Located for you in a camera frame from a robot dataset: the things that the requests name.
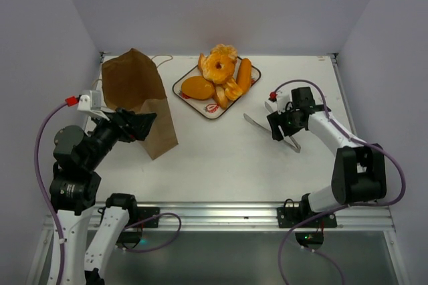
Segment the brown paper bag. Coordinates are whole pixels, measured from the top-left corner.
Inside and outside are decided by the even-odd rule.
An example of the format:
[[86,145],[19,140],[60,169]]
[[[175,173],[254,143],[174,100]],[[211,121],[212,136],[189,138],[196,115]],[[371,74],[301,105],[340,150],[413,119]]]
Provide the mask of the brown paper bag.
[[142,147],[152,160],[178,145],[171,110],[156,64],[132,48],[101,65],[101,85],[106,106],[137,114],[155,113]]

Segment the orange fake bread roll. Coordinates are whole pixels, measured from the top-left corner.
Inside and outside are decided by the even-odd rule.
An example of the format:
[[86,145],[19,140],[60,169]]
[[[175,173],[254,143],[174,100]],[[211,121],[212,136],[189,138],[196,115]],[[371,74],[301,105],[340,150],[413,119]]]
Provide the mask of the orange fake bread roll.
[[239,65],[236,82],[243,94],[246,94],[251,87],[251,73],[251,61],[248,58],[242,59]]

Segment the fake braided bread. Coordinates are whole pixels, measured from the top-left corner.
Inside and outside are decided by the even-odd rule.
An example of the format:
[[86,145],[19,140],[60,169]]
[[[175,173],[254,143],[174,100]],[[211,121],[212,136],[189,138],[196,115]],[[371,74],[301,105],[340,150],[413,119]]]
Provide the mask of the fake braided bread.
[[236,101],[238,98],[240,98],[243,95],[243,90],[240,88],[240,86],[237,84],[235,79],[231,77],[222,85],[226,97],[231,101]]

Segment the oval orange fake bun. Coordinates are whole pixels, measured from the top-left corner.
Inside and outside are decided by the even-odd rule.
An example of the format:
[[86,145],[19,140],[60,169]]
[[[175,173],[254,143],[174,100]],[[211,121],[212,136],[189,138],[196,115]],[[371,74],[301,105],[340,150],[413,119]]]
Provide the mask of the oval orange fake bun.
[[193,76],[187,78],[181,84],[181,91],[186,96],[196,100],[207,100],[210,99],[214,93],[214,85],[204,79],[202,76]]

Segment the fake ring doughnut bread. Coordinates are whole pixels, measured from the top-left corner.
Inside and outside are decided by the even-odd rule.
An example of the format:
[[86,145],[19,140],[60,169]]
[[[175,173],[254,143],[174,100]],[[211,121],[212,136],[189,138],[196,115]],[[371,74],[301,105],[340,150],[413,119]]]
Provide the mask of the fake ring doughnut bread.
[[237,57],[231,54],[200,54],[198,69],[204,79],[214,84],[224,84],[234,75],[236,63]]

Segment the fake baguette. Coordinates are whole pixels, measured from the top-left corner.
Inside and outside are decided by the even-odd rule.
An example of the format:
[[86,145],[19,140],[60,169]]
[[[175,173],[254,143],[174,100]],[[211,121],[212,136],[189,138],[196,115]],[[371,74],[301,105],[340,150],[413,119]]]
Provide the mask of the fake baguette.
[[229,99],[225,95],[225,90],[221,86],[215,87],[215,93],[213,95],[214,101],[220,106],[221,109],[225,110],[228,107]]

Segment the round fake bread bun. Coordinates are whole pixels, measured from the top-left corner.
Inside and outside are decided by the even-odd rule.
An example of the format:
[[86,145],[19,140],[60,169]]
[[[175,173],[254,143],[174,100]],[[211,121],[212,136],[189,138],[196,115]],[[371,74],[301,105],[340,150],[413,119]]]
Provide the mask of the round fake bread bun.
[[234,64],[237,63],[238,52],[232,45],[217,44],[211,49],[210,54],[221,54],[227,56]]

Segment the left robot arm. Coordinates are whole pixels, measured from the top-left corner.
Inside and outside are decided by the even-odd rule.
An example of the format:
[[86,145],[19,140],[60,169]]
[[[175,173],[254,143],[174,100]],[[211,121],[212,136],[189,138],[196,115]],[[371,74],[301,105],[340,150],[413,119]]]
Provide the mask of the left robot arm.
[[53,181],[49,187],[55,225],[49,284],[103,284],[114,240],[139,218],[135,196],[115,193],[95,239],[86,243],[101,177],[96,168],[118,142],[144,141],[155,113],[124,109],[100,113],[91,132],[71,125],[55,136]]

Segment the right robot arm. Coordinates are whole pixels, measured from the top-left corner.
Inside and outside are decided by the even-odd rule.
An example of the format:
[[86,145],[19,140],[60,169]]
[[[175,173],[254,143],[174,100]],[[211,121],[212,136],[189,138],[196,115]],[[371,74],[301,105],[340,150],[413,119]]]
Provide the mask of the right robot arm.
[[299,202],[284,201],[280,218],[313,226],[322,212],[340,205],[377,201],[387,193],[385,156],[380,146],[368,147],[340,124],[325,103],[317,104],[309,87],[270,94],[277,109],[267,116],[272,138],[282,141],[301,130],[314,134],[334,156],[330,184],[307,193]]

